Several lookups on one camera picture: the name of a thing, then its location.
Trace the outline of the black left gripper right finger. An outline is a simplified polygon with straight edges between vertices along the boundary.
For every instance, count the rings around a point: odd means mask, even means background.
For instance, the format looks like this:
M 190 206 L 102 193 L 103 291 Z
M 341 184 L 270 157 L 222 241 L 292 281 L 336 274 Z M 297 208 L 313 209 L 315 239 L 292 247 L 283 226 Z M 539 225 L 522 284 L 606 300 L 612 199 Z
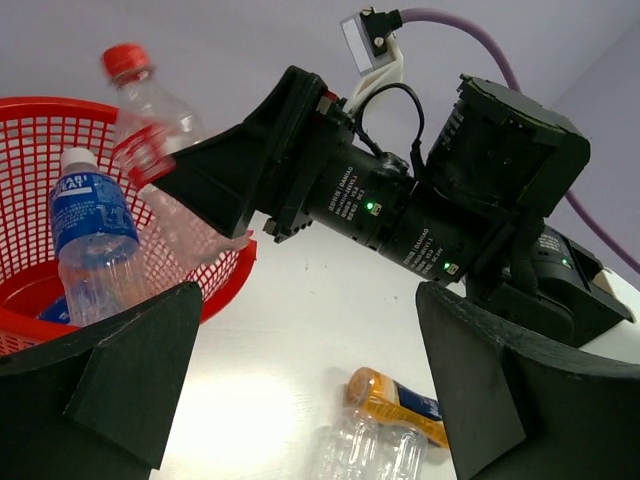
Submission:
M 434 282 L 416 308 L 459 479 L 636 479 L 639 367 L 503 320 Z

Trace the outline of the red label clear bottle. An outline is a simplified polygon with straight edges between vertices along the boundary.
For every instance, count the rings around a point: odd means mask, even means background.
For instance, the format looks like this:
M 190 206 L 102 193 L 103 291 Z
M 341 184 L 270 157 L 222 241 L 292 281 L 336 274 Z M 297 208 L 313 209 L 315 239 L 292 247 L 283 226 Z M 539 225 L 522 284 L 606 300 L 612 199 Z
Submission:
M 118 95 L 114 159 L 152 210 L 177 261 L 192 270 L 215 263 L 226 251 L 244 249 L 250 233 L 228 239 L 152 185 L 175 167 L 174 153 L 205 138 L 197 112 L 155 79 L 155 67 L 141 45 L 117 44 L 101 60 Z

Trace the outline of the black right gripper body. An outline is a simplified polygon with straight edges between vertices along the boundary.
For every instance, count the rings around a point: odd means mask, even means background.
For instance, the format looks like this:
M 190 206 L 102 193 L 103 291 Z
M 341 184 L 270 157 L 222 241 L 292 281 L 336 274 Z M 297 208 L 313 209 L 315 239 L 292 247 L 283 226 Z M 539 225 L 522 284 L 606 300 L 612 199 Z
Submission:
M 285 74 L 259 107 L 273 121 L 259 210 L 281 244 L 318 223 L 371 250 L 398 246 L 415 180 L 403 158 L 366 141 L 362 116 L 316 74 Z

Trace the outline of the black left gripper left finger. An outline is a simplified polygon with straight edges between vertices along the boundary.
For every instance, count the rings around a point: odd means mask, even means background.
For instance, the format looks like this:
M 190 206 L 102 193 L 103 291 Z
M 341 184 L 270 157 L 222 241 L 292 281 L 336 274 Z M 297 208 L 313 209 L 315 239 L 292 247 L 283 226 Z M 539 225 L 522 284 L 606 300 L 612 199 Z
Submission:
M 202 312 L 184 282 L 1 359 L 4 479 L 147 479 L 160 468 Z

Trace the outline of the yellow blue tea bottle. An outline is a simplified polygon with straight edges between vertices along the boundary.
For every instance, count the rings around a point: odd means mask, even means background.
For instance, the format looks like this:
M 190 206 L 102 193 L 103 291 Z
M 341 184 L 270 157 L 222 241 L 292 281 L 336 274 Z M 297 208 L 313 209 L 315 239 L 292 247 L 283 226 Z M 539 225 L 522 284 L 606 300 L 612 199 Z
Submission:
M 377 370 L 356 370 L 346 384 L 344 400 L 346 406 L 365 410 L 379 423 L 409 425 L 433 444 L 449 447 L 439 402 Z

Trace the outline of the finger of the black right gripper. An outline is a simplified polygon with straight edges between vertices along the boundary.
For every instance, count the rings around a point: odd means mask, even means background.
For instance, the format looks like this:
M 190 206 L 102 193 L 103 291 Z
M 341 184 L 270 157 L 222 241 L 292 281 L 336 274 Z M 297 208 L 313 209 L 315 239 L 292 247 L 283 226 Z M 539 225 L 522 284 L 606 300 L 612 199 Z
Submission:
M 312 224 L 296 189 L 319 101 L 320 77 L 289 67 L 243 122 L 174 153 L 173 170 L 152 185 L 227 238 L 243 235 L 255 212 L 270 217 L 270 235 L 295 235 Z

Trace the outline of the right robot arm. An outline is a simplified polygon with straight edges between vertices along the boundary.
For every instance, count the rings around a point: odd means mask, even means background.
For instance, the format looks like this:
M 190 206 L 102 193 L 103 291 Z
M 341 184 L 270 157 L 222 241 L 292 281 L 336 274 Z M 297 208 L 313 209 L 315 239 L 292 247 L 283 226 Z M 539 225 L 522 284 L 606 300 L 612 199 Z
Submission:
M 383 151 L 360 114 L 316 74 L 290 67 L 242 123 L 173 154 L 154 185 L 217 232 L 255 212 L 283 242 L 322 224 L 505 320 L 572 347 L 629 309 L 596 283 L 603 267 L 546 224 L 589 161 L 564 116 L 522 93 L 463 76 L 427 155 Z

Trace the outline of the blue label water bottle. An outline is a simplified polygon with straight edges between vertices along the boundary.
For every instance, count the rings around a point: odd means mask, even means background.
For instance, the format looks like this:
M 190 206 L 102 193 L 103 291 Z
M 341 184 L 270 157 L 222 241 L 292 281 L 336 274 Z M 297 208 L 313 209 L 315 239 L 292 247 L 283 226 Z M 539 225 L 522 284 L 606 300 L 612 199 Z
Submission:
M 80 147 L 60 158 L 49 193 L 58 273 L 78 327 L 124 312 L 150 297 L 138 230 L 120 185 Z

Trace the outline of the clear ribbed plastic bottle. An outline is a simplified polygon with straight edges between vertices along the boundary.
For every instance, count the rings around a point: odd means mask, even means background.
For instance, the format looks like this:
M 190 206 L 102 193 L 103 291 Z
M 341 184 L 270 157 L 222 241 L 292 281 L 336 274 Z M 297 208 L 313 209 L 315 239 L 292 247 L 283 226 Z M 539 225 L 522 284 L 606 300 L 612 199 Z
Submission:
M 427 438 L 406 424 L 381 423 L 347 407 L 320 428 L 303 479 L 406 479 L 422 475 Z

